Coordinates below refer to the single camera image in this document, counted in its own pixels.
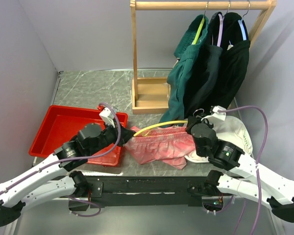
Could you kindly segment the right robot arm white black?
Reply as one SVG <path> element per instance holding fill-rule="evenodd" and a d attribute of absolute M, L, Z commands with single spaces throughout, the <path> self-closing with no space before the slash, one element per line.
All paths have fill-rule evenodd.
<path fill-rule="evenodd" d="M 221 192 L 260 201 L 278 218 L 294 223 L 294 181 L 256 163 L 249 133 L 240 119 L 188 117 L 186 132 L 192 136 L 198 156 L 240 177 L 212 170 L 203 189 L 208 196 Z"/>

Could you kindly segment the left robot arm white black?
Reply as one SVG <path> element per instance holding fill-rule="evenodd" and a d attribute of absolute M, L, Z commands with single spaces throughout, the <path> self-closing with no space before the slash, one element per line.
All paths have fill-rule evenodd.
<path fill-rule="evenodd" d="M 23 174 L 0 183 L 0 227 L 17 220 L 36 205 L 57 197 L 80 197 L 89 190 L 85 176 L 76 168 L 89 158 L 102 157 L 108 146 L 123 146 L 135 131 L 123 126 L 87 124 L 46 159 Z"/>

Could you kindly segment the yellow clothes hanger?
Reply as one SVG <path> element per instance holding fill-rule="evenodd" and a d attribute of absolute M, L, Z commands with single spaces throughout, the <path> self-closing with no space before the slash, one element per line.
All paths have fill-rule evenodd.
<path fill-rule="evenodd" d="M 139 130 L 138 132 L 136 132 L 133 136 L 137 137 L 139 135 L 143 135 L 143 133 L 146 131 L 149 133 L 151 129 L 154 129 L 157 127 L 173 125 L 173 124 L 187 124 L 187 123 L 188 123 L 188 121 L 186 121 L 186 120 L 173 120 L 173 121 L 161 122 L 161 123 L 157 123 L 157 124 L 153 124 L 148 127 L 145 127 L 143 129 Z"/>

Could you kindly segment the pink patterned shorts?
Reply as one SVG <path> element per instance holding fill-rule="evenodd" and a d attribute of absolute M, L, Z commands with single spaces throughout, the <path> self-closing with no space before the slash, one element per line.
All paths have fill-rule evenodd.
<path fill-rule="evenodd" d="M 195 144 L 185 127 L 154 128 L 132 137 L 125 148 L 139 164 L 162 161 L 177 169 L 186 166 L 185 156 L 195 151 Z"/>

